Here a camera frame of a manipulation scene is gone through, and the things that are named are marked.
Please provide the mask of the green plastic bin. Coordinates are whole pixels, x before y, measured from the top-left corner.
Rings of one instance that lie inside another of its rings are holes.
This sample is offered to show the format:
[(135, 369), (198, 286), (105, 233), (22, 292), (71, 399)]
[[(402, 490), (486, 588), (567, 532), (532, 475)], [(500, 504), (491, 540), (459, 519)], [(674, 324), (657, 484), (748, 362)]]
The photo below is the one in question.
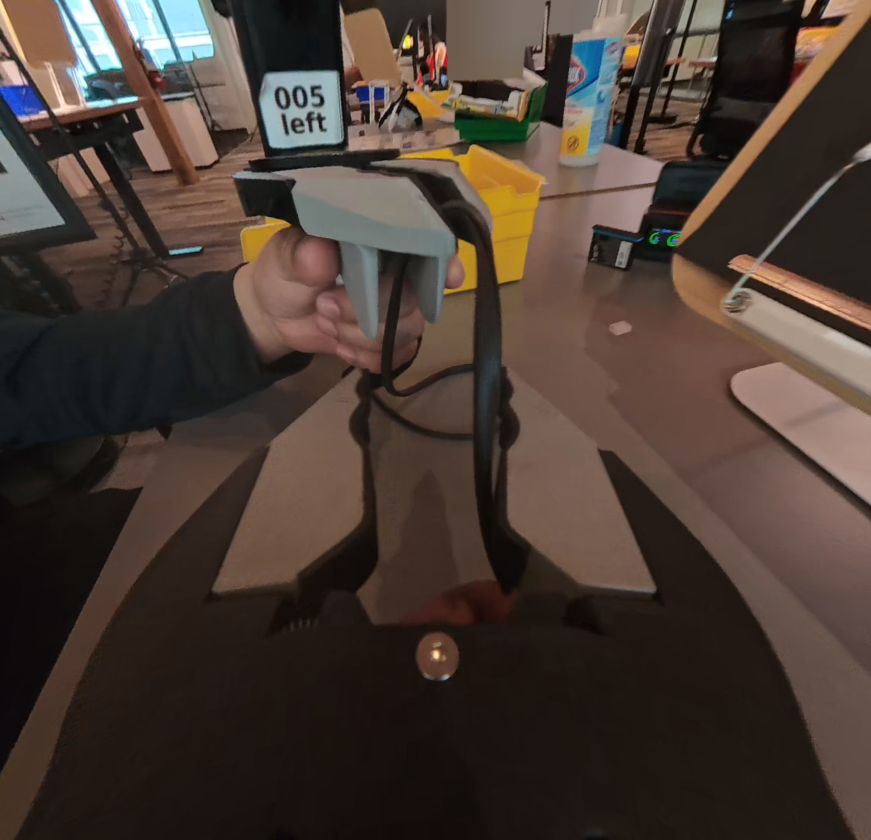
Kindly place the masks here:
[(471, 113), (455, 109), (454, 127), (463, 142), (525, 142), (538, 130), (549, 83), (534, 88), (523, 120)]

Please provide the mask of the black office chair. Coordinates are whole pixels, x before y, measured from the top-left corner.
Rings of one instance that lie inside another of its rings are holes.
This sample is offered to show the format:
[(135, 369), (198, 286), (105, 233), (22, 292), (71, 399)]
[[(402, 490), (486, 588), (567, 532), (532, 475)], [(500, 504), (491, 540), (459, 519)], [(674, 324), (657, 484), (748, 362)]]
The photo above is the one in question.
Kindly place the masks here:
[(772, 113), (791, 83), (802, 11), (798, 0), (725, 0), (689, 159), (734, 159)]

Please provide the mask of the wooden side table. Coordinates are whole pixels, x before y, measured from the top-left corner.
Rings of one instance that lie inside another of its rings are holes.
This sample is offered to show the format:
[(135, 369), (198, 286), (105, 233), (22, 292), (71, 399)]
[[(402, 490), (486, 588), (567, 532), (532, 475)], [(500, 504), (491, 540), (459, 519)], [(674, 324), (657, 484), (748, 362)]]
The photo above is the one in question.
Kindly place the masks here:
[(27, 116), (21, 123), (49, 160), (74, 158), (124, 239), (128, 264), (173, 275), (171, 261), (203, 254), (202, 246), (170, 249), (166, 245), (115, 156), (115, 140), (133, 138), (143, 129), (138, 102), (70, 107)]

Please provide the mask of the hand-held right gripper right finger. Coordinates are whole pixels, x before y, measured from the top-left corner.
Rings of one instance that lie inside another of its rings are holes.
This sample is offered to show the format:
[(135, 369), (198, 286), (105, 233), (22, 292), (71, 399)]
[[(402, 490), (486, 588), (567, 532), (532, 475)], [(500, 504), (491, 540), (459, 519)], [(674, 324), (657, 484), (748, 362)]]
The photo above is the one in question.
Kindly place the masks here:
[(486, 430), (486, 560), (506, 594), (654, 595), (602, 452), (502, 369)]

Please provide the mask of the white cabinet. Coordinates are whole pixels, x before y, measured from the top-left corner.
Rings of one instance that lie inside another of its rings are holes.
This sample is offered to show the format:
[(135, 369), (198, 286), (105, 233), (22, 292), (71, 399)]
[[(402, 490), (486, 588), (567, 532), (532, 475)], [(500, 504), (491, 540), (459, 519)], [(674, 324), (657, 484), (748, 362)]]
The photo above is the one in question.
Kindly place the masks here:
[[(163, 101), (194, 168), (205, 169), (218, 162), (219, 154), (195, 94), (170, 94), (165, 96)], [(169, 172), (171, 165), (148, 119), (147, 112), (140, 107), (136, 114), (142, 128), (133, 137), (147, 168), (154, 174)]]

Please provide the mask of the black battery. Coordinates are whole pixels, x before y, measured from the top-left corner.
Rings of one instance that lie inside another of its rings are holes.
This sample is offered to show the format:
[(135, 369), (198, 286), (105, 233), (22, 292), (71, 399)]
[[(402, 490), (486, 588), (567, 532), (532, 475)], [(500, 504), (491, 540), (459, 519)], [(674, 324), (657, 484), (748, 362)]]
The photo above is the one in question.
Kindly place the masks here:
[(612, 269), (628, 270), (633, 262), (635, 246), (642, 241), (643, 236), (637, 232), (606, 225), (594, 225), (588, 262)]

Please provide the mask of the wooden pillar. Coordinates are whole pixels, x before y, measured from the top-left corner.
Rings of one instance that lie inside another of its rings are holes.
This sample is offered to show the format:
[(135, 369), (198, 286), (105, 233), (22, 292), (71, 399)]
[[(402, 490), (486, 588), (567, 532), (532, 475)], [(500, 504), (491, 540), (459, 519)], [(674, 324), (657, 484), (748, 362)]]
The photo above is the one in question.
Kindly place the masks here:
[(168, 107), (152, 84), (147, 67), (139, 54), (125, 18), (116, 0), (90, 0), (125, 71), (128, 84), (147, 114), (158, 143), (163, 149), (181, 186), (192, 186), (200, 180), (189, 154), (181, 141)]

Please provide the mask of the yellow plastic bin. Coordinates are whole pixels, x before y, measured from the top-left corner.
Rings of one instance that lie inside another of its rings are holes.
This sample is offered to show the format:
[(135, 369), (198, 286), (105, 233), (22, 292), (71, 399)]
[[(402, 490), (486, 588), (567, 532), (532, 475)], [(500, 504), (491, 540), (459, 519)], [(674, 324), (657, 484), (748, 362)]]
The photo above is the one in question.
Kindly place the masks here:
[[(489, 209), (497, 282), (500, 285), (513, 283), (524, 277), (528, 243), (541, 188), (546, 180), (544, 176), (532, 172), (520, 162), (477, 145), (463, 153), (437, 149), (405, 154), (401, 159), (455, 162)], [(263, 223), (245, 227), (240, 234), (243, 261), (255, 262), (268, 240), (287, 226), (288, 223), (277, 218), (264, 216)], [(445, 295), (476, 287), (474, 247), (460, 241), (459, 259), (464, 268), (463, 285), (445, 290)]]

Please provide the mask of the person's left forearm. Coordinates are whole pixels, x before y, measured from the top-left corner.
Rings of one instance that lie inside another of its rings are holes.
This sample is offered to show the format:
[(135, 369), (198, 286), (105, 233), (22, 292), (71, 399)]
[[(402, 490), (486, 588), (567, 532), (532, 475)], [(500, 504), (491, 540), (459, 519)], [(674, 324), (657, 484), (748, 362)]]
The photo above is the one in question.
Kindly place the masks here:
[(257, 354), (236, 272), (207, 272), (111, 311), (2, 310), (2, 449), (195, 419), (306, 369), (308, 353), (269, 364)]

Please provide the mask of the grey monitor on pole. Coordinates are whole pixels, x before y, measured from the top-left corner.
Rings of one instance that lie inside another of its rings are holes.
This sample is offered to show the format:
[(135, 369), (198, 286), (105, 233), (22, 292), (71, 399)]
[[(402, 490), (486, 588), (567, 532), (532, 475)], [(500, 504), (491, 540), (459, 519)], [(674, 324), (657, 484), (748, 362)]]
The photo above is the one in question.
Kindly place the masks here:
[(645, 68), (637, 68), (641, 85), (648, 89), (643, 124), (647, 125), (652, 108), (663, 81), (666, 62), (669, 60), (671, 46), (680, 25), (681, 14), (686, 0), (656, 0), (651, 9), (645, 42), (650, 42), (645, 59)]

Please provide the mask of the disinfectant wipes canister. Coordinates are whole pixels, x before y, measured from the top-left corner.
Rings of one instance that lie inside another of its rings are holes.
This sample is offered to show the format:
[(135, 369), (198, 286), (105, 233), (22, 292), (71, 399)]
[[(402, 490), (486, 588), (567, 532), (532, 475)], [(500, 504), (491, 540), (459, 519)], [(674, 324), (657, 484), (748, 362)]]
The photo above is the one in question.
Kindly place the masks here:
[(597, 163), (611, 122), (623, 52), (621, 35), (577, 34), (572, 39), (559, 150), (563, 167)]

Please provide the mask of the black battery charger case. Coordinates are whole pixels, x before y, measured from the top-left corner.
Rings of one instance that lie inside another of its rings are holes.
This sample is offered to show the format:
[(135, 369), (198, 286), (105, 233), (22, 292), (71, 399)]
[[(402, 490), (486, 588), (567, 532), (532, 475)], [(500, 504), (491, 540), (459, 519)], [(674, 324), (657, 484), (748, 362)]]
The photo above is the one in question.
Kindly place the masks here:
[(686, 221), (727, 168), (725, 161), (685, 160), (666, 163), (638, 227), (636, 260), (669, 263)]

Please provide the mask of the white stand base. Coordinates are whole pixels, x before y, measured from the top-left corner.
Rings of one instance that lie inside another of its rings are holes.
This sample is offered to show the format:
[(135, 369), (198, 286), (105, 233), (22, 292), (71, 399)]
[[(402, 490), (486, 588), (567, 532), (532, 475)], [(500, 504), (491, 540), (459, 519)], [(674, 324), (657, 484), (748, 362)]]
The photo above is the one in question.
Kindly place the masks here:
[(739, 371), (729, 389), (759, 421), (870, 504), (870, 418), (865, 412), (781, 363)]

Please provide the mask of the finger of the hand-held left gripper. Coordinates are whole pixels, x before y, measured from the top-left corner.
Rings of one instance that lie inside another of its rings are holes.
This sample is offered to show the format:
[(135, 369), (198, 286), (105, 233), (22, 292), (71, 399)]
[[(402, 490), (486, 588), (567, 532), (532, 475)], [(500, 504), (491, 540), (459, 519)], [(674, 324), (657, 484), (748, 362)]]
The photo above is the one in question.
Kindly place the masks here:
[(290, 179), (301, 228), (339, 245), (343, 286), (367, 337), (378, 331), (379, 278), (388, 255), (411, 259), (420, 311), (429, 323), (439, 320), (457, 237), (417, 186), (376, 168), (322, 167)]
[(474, 210), (492, 235), (489, 207), (457, 161), (377, 161), (376, 171), (409, 179), (440, 215), (447, 206), (463, 203), (463, 207)]

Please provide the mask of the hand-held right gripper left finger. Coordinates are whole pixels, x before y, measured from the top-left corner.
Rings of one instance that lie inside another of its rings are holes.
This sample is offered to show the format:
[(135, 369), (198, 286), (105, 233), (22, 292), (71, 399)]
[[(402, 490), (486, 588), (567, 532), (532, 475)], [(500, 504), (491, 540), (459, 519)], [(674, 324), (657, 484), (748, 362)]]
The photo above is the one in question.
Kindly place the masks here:
[(212, 592), (321, 604), (357, 593), (378, 561), (371, 377), (354, 372), (268, 447)]

